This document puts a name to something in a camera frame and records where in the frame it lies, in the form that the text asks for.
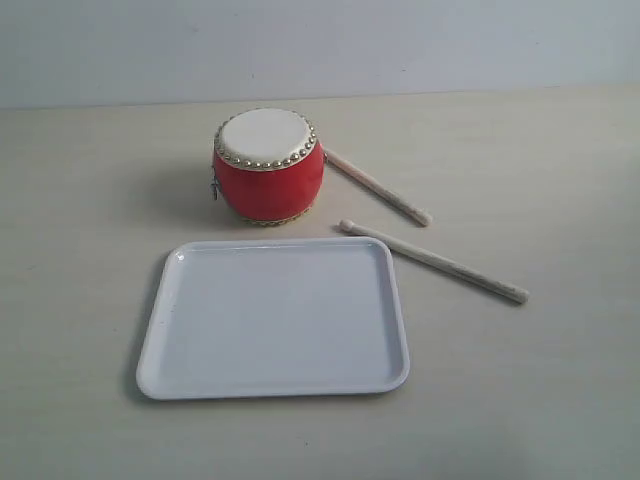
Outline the small red drum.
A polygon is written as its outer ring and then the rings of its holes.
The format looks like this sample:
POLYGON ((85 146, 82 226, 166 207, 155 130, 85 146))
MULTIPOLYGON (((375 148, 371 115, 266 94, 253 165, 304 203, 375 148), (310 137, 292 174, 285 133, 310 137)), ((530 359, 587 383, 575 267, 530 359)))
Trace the small red drum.
POLYGON ((325 157, 314 126, 303 115, 280 108, 248 110, 215 132, 211 189, 247 220, 287 223, 312 207, 325 157))

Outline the white rectangular tray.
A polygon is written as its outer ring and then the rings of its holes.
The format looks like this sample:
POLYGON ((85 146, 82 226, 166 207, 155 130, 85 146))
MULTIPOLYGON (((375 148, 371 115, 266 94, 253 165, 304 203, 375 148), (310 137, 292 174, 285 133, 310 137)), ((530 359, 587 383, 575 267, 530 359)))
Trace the white rectangular tray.
POLYGON ((200 241, 166 258, 136 383, 158 401, 360 395, 409 371, 381 241, 200 241))

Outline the wooden drumstick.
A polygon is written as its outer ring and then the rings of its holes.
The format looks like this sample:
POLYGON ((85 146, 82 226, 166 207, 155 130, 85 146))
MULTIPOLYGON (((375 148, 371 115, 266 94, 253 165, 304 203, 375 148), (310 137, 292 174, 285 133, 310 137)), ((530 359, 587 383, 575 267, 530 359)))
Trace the wooden drumstick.
POLYGON ((324 157, 332 167, 336 168, 351 180, 377 195, 391 207, 413 220, 420 227, 428 227, 432 223, 432 217, 426 211, 421 210, 400 194, 385 187, 372 175, 356 167, 351 162, 344 160, 335 152, 326 149, 324 157))
POLYGON ((521 287, 509 282, 490 278, 452 259, 437 255, 380 231, 356 224, 351 220, 340 220, 338 228, 346 234, 377 239, 396 253, 427 265, 441 273, 471 283, 493 294, 500 295, 516 304, 523 305, 529 300, 529 292, 521 287))

